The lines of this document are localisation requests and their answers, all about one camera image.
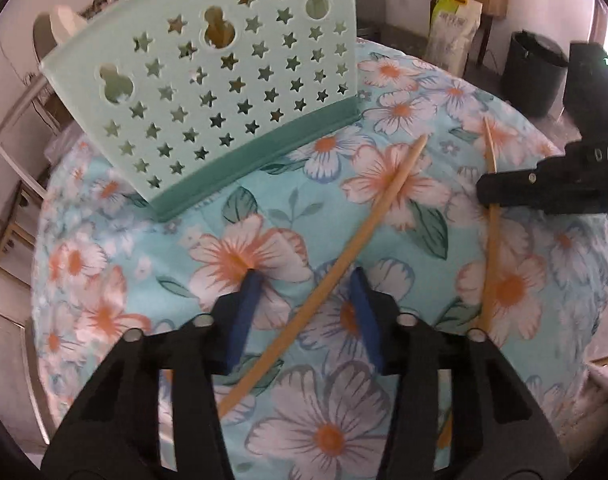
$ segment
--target floral tablecloth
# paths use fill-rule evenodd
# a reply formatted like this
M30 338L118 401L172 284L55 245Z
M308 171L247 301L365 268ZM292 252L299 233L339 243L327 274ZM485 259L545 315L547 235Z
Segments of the floral tablecloth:
M53 175L40 223L33 317L40 377L59 422L127 328L179 327L267 278L242 363L225 395L274 339L385 190L419 134L428 146L359 264L374 288L441 330L479 312L487 117L500 171L558 150L523 116L419 59L358 42L362 118L239 179L165 224L82 138ZM223 421L238 478L373 478L396 378L374 376L346 280L298 341ZM555 422L608 298L605 216L502 213L491 336ZM162 375L162 456L174 462Z

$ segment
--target turquoise tablecloth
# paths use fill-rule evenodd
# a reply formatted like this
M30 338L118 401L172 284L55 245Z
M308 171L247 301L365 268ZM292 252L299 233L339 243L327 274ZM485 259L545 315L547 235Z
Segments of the turquoise tablecloth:
M441 70L373 43L356 45L362 118L276 160L165 224L82 139L53 175L40 223L33 316L40 377L59 422L129 327L180 326L267 277L246 370L327 272L419 134L427 149L360 255L373 286L442 330L478 314L486 216L482 118L500 171L558 150L509 105ZM608 298L608 221L502 213L491 336L553 422ZM220 398L239 378L216 378ZM372 375L344 282L261 384L224 421L238 478L372 478L395 378ZM170 446L162 380L162 455Z

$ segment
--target metal screw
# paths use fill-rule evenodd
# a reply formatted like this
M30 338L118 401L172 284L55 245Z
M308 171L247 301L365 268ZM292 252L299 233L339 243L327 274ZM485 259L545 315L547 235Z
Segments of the metal screw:
M413 314L400 314L398 316L398 325L415 326L419 320Z
M193 318L193 324L198 328L211 326L213 323L215 323L215 320L210 314L200 314Z
M479 328L469 330L466 336L475 343L483 343L486 341L486 334Z
M134 343L142 339L143 335L144 333L139 328L129 328L126 332L124 332L122 338L127 343Z

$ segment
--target trash bin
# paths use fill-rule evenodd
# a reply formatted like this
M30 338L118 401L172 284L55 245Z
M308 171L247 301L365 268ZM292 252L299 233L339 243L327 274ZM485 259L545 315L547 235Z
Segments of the trash bin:
M530 118L542 118L555 102L568 57L555 41L525 30L514 32L502 76L502 94Z

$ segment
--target keyhole-shaped hole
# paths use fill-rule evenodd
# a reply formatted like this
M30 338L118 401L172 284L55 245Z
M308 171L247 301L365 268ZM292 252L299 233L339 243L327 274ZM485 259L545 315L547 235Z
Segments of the keyhole-shaped hole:
M133 81L125 75L120 75L113 64L100 67L100 78L104 80L104 96L113 104L123 103L133 93Z
M330 7L329 0L308 0L306 13L314 20L321 20L328 14Z
M224 19L224 12L220 7L209 7L204 12L204 20L209 24L204 34L204 40L215 48L229 46L235 38L233 24Z

